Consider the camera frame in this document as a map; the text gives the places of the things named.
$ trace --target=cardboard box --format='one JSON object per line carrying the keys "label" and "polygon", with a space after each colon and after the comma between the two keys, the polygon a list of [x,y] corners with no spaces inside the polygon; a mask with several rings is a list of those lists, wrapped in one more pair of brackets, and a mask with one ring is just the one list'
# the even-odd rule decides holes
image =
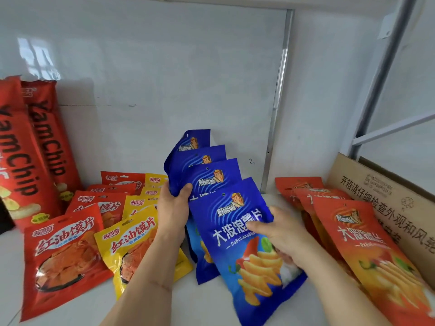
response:
{"label": "cardboard box", "polygon": [[326,187],[371,202],[384,230],[435,288],[435,203],[340,153]]}

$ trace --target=right hand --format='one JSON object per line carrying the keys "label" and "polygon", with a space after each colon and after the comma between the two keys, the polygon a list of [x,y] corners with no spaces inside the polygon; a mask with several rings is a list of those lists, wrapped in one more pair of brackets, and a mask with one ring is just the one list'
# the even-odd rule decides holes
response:
{"label": "right hand", "polygon": [[268,237],[277,249],[289,255],[298,267],[304,268],[307,254],[318,252],[321,246],[289,213],[275,206],[269,209],[274,216],[272,223],[247,222],[246,227]]}

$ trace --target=hand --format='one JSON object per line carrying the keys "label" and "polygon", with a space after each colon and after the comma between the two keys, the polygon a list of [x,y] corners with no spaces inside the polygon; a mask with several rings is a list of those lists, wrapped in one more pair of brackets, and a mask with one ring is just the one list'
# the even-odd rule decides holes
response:
{"label": "hand", "polygon": [[160,191],[157,201],[159,226],[157,235],[168,235],[174,238],[178,245],[184,240],[184,226],[188,221],[189,206],[188,198],[192,192],[192,184],[186,184],[178,197],[169,192],[169,182],[166,182]]}
{"label": "hand", "polygon": [[321,250],[321,246],[289,213],[275,206],[269,209],[274,216],[272,223],[247,222],[246,227],[267,236],[277,249],[289,255],[298,267],[304,268],[306,255]]}

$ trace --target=yam chip bag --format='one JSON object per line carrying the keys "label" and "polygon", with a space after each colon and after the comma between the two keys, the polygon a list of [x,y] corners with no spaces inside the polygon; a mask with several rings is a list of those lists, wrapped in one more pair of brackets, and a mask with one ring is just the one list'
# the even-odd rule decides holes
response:
{"label": "yam chip bag", "polygon": [[378,223],[369,202],[313,197],[317,216],[394,326],[435,324],[435,292]]}
{"label": "yam chip bag", "polygon": [[[189,201],[214,193],[217,189],[233,185],[242,180],[237,159],[217,161],[207,165],[194,165],[184,172],[180,183],[182,188],[192,183],[193,189]],[[196,266],[196,280],[201,285],[216,278],[219,271],[199,235],[193,216],[190,213],[186,224],[189,249]]]}
{"label": "yam chip bag", "polygon": [[[95,234],[103,261],[114,274],[113,283],[117,298],[124,292],[153,242],[157,226],[157,210],[150,208]],[[179,249],[174,281],[192,270],[192,264]]]}
{"label": "yam chip bag", "polygon": [[38,142],[66,209],[76,190],[83,190],[57,104],[56,81],[21,81]]}
{"label": "yam chip bag", "polygon": [[180,181],[183,172],[193,165],[202,165],[226,160],[225,145],[209,146],[202,149],[175,152],[171,159],[171,170],[168,173],[169,191],[173,196],[180,192]]}
{"label": "yam chip bag", "polygon": [[96,205],[25,229],[21,321],[57,308],[113,276],[94,238],[102,229]]}
{"label": "yam chip bag", "polygon": [[67,213],[77,212],[97,204],[103,218],[104,228],[106,229],[121,221],[126,196],[125,193],[76,191],[68,206]]}
{"label": "yam chip bag", "polygon": [[280,194],[297,210],[304,210],[304,208],[293,192],[294,188],[324,188],[321,177],[275,177],[275,185]]}
{"label": "yam chip bag", "polygon": [[171,170],[172,155],[176,151],[188,151],[210,146],[210,129],[191,129],[186,131],[167,156],[163,169],[166,174]]}
{"label": "yam chip bag", "polygon": [[144,186],[140,192],[141,196],[147,196],[147,200],[157,200],[160,197],[161,188]]}
{"label": "yam chip bag", "polygon": [[0,156],[0,197],[21,232],[62,215],[18,76],[0,80]]}
{"label": "yam chip bag", "polygon": [[107,185],[136,184],[134,194],[139,195],[145,184],[146,174],[143,173],[120,173],[101,171],[101,183]]}
{"label": "yam chip bag", "polygon": [[90,186],[87,187],[86,191],[134,194],[136,191],[136,184],[135,183],[124,184],[124,185],[91,184]]}
{"label": "yam chip bag", "polygon": [[324,199],[349,199],[352,198],[345,192],[338,189],[293,189],[299,202],[302,204],[305,212],[309,214],[316,228],[321,245],[336,260],[340,260],[341,254],[338,252],[328,232],[323,227],[313,206],[313,197],[324,197]]}
{"label": "yam chip bag", "polygon": [[157,198],[153,195],[127,196],[125,198],[122,219],[128,219],[147,208],[157,210]]}
{"label": "yam chip bag", "polygon": [[261,326],[307,278],[267,237],[246,228],[273,215],[253,179],[189,202],[201,238],[228,289],[242,326]]}
{"label": "yam chip bag", "polygon": [[147,173],[146,177],[147,178],[145,180],[145,186],[149,188],[161,189],[163,184],[165,184],[165,182],[169,180],[166,175],[160,175],[160,174]]}

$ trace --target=left hand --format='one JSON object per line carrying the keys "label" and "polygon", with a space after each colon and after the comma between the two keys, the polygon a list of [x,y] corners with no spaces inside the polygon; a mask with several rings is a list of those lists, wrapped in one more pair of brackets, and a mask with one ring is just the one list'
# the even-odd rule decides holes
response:
{"label": "left hand", "polygon": [[184,226],[189,217],[188,198],[191,192],[192,184],[188,183],[181,189],[178,197],[174,197],[169,192],[169,182],[163,185],[157,201],[157,235],[169,235],[181,245],[185,236]]}

